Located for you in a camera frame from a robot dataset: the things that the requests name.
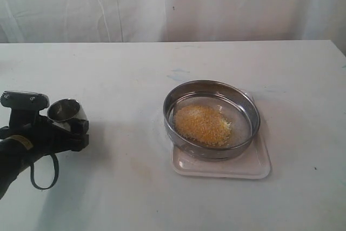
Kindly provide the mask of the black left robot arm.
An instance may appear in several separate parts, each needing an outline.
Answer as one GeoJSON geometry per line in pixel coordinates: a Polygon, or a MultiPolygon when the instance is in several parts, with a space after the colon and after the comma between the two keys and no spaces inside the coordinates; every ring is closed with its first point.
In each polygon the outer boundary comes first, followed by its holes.
{"type": "Polygon", "coordinates": [[[39,112],[13,110],[8,126],[1,128],[1,197],[19,174],[30,169],[31,184],[38,190],[52,188],[59,178],[59,161],[56,154],[64,151],[81,151],[89,144],[89,121],[72,118],[69,130],[53,123],[39,112]],[[44,156],[52,158],[54,178],[48,187],[35,181],[34,164],[44,156]]]}

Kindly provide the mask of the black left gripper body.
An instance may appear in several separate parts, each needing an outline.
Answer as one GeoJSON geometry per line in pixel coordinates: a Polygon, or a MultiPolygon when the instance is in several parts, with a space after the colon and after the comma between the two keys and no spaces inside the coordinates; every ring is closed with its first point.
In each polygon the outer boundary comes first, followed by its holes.
{"type": "Polygon", "coordinates": [[[54,126],[37,111],[12,110],[1,128],[1,154],[42,157],[71,150],[71,132],[54,126]]]}

